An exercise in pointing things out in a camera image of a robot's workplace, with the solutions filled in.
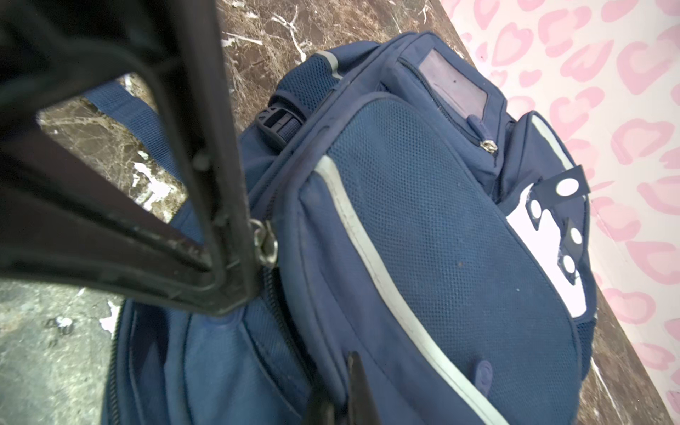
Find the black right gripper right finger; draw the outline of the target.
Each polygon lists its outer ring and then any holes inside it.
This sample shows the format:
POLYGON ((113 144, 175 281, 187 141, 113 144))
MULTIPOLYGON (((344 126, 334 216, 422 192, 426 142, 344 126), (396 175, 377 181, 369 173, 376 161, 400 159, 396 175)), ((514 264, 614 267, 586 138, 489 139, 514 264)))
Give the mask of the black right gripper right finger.
POLYGON ((357 352, 349 354, 347 367, 349 373, 348 423, 350 425, 381 425, 361 356, 357 352))

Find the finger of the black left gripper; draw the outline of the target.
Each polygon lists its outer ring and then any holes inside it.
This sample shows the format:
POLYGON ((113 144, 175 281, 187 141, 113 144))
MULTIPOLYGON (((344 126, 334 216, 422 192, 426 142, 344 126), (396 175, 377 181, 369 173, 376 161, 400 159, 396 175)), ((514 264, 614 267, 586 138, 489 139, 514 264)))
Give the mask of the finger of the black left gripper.
POLYGON ((1 276, 225 315, 260 290, 213 1, 1 4, 1 276))

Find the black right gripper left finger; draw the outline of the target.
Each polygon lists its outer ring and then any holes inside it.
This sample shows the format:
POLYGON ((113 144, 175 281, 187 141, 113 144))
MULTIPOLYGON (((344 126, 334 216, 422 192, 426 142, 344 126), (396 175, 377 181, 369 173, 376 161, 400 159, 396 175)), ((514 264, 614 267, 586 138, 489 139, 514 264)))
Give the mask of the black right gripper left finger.
POLYGON ((303 415, 303 425, 335 425, 336 409, 323 382, 314 382, 303 415))

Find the navy blue student backpack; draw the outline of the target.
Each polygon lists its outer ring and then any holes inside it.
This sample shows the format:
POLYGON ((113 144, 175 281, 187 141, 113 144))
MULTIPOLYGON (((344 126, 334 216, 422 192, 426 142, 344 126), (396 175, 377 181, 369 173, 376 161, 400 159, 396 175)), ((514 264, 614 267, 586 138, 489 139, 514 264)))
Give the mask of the navy blue student backpack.
POLYGON ((572 424, 597 297, 584 170, 437 35, 319 51, 240 137, 263 289, 223 318, 121 308, 104 424, 572 424))

